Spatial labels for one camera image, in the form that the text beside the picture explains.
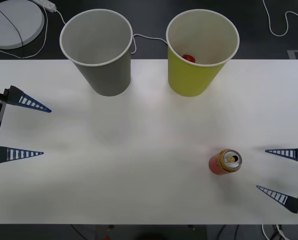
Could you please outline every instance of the paper cup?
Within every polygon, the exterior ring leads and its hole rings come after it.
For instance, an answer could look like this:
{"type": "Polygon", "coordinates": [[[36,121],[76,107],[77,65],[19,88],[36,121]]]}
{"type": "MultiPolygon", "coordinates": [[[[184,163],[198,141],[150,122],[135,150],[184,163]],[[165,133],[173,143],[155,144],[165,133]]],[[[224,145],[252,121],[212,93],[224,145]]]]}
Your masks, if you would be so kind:
{"type": "Polygon", "coordinates": [[[132,40],[133,30],[124,16],[93,9],[66,23],[60,47],[97,93],[115,96],[126,90],[131,80],[132,40]]]}
{"type": "Polygon", "coordinates": [[[225,16],[194,9],[177,15],[166,31],[168,81],[178,94],[201,94],[239,47],[239,34],[225,16]],[[188,54],[195,63],[182,58],[188,54]]]}

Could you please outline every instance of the white round object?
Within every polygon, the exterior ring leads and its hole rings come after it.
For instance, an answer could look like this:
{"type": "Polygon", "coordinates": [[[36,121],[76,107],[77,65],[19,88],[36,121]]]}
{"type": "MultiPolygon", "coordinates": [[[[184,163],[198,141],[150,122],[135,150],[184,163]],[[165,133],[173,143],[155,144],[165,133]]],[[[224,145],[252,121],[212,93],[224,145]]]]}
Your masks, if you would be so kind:
{"type": "MultiPolygon", "coordinates": [[[[0,3],[0,11],[18,29],[23,45],[33,41],[42,31],[45,17],[40,8],[28,0],[8,0],[0,3]]],[[[0,12],[0,49],[22,47],[14,26],[0,12]]]]}

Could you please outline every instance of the white cable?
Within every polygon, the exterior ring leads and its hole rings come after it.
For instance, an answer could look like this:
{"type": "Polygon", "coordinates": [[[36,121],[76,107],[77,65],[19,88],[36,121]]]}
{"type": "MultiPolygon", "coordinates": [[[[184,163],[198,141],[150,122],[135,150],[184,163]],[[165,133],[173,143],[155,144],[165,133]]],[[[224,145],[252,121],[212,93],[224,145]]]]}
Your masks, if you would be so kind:
{"type": "Polygon", "coordinates": [[[286,22],[286,24],[287,24],[287,29],[285,30],[285,33],[284,33],[284,34],[282,34],[282,35],[277,35],[277,34],[273,33],[273,31],[271,30],[270,15],[269,15],[267,6],[266,6],[266,4],[265,4],[265,0],[262,0],[262,3],[263,3],[263,6],[264,6],[264,8],[265,8],[265,11],[267,12],[267,15],[268,15],[269,30],[270,30],[270,32],[271,32],[273,35],[275,35],[276,37],[283,37],[284,35],[286,35],[287,32],[288,32],[288,30],[289,30],[289,24],[288,24],[287,14],[294,14],[294,15],[296,15],[297,17],[298,17],[298,14],[295,13],[295,12],[293,12],[293,11],[286,11],[285,14],[284,14],[284,17],[285,17],[285,22],[286,22]]]}
{"type": "Polygon", "coordinates": [[[60,17],[61,17],[61,20],[62,20],[62,22],[63,22],[63,24],[64,25],[66,25],[66,22],[65,22],[65,20],[64,20],[64,18],[63,18],[63,16],[61,15],[61,13],[56,9],[56,10],[54,10],[56,13],[58,13],[59,15],[60,15],[60,17]]]}
{"type": "Polygon", "coordinates": [[[261,230],[262,230],[262,234],[265,237],[265,239],[270,240],[269,237],[266,235],[265,230],[264,230],[264,225],[261,225],[261,230]]]}
{"type": "MultiPolygon", "coordinates": [[[[48,15],[47,15],[46,9],[45,9],[44,7],[43,7],[43,10],[44,10],[45,17],[46,17],[46,24],[45,24],[45,34],[44,34],[44,41],[43,41],[42,47],[40,48],[40,50],[39,50],[36,54],[31,55],[31,56],[25,56],[25,57],[23,57],[22,59],[29,59],[29,58],[32,58],[32,57],[36,56],[38,53],[40,53],[40,51],[41,51],[41,50],[44,48],[44,46],[45,46],[46,39],[47,39],[47,30],[48,30],[48,15]]],[[[16,57],[16,58],[18,58],[18,59],[21,59],[20,56],[16,56],[16,55],[13,55],[13,54],[11,54],[11,53],[8,53],[8,52],[5,52],[5,51],[1,51],[1,50],[0,50],[0,52],[1,52],[1,53],[4,53],[4,54],[8,54],[8,55],[13,56],[13,57],[16,57]]]]}
{"type": "Polygon", "coordinates": [[[1,53],[4,53],[4,54],[8,54],[8,55],[13,56],[13,57],[16,57],[16,58],[18,58],[18,59],[21,59],[20,56],[16,56],[16,55],[13,55],[13,54],[11,54],[11,53],[8,53],[8,52],[5,52],[5,51],[1,51],[1,50],[0,50],[0,52],[1,52],[1,53]]]}
{"type": "Polygon", "coordinates": [[[43,7],[43,10],[44,10],[45,17],[46,17],[47,21],[46,21],[46,24],[45,24],[45,34],[44,34],[44,41],[43,41],[42,47],[40,48],[40,50],[36,54],[31,55],[31,56],[25,56],[25,57],[23,57],[23,59],[29,59],[29,58],[32,58],[32,57],[36,56],[38,53],[40,53],[40,51],[45,46],[46,39],[47,39],[47,30],[48,30],[48,15],[47,15],[46,9],[44,7],[43,7]]]}
{"type": "Polygon", "coordinates": [[[277,224],[275,225],[275,227],[277,228],[278,232],[280,233],[280,235],[283,237],[284,240],[290,240],[289,238],[286,238],[283,231],[281,231],[281,229],[279,228],[279,226],[277,224]]]}
{"type": "Polygon", "coordinates": [[[137,52],[137,46],[136,46],[136,40],[135,40],[135,37],[137,37],[137,36],[139,36],[139,37],[143,37],[143,38],[145,38],[145,39],[161,40],[161,41],[163,41],[165,44],[168,45],[168,43],[166,42],[166,40],[163,40],[162,38],[158,38],[158,37],[149,37],[149,36],[144,36],[144,35],[141,35],[141,34],[134,34],[134,35],[132,36],[132,38],[133,38],[133,43],[134,43],[134,51],[133,51],[131,54],[135,54],[135,53],[137,52]]]}

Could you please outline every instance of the gray paper cup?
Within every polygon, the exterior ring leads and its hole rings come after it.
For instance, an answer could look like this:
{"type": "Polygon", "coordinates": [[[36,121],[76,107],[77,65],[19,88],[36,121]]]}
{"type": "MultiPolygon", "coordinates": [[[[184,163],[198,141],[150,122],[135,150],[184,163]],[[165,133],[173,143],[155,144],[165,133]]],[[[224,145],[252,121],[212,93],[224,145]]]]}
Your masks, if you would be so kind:
{"type": "Polygon", "coordinates": [[[93,9],[66,23],[60,47],[97,93],[115,96],[130,84],[132,40],[133,30],[124,16],[93,9]]]}

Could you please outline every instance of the can lid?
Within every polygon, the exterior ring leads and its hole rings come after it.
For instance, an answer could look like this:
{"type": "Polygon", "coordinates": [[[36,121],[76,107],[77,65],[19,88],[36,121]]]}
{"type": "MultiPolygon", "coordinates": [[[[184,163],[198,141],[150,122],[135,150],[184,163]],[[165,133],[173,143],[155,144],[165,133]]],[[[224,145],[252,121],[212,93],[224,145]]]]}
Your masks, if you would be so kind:
{"type": "Polygon", "coordinates": [[[241,155],[235,150],[228,150],[223,155],[223,162],[229,169],[239,168],[242,164],[241,155]]]}

